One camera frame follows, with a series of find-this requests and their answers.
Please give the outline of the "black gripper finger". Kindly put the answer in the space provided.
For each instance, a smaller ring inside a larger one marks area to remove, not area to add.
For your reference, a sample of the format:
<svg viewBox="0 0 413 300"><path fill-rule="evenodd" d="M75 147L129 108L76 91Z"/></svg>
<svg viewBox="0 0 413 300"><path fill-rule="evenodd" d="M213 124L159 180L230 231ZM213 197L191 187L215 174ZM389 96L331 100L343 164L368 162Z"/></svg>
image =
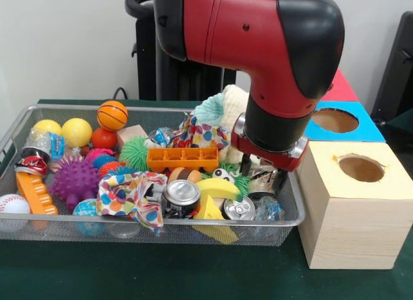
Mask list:
<svg viewBox="0 0 413 300"><path fill-rule="evenodd" d="M250 168L252 165L252 161L250 158L250 154L243 154L240 164L240 174L243 177L246 177L249 174Z"/></svg>
<svg viewBox="0 0 413 300"><path fill-rule="evenodd" d="M286 179L288 178L288 172L285 170L278 170L275 178L275 195L279 195L279 191L282 189Z"/></svg>

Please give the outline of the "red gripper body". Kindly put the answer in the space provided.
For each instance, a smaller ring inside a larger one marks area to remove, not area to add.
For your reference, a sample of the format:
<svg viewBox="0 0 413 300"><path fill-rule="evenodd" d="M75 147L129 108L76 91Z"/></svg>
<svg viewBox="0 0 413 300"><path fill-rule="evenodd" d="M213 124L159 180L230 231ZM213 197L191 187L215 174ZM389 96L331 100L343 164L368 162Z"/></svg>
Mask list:
<svg viewBox="0 0 413 300"><path fill-rule="evenodd" d="M308 138L301 136L294 147L283 152L272 152L255 145L245 133L245 113L241 113L231 132L231 145L245 155L255 155L272 166L287 172L294 171L303 160L308 147Z"/></svg>

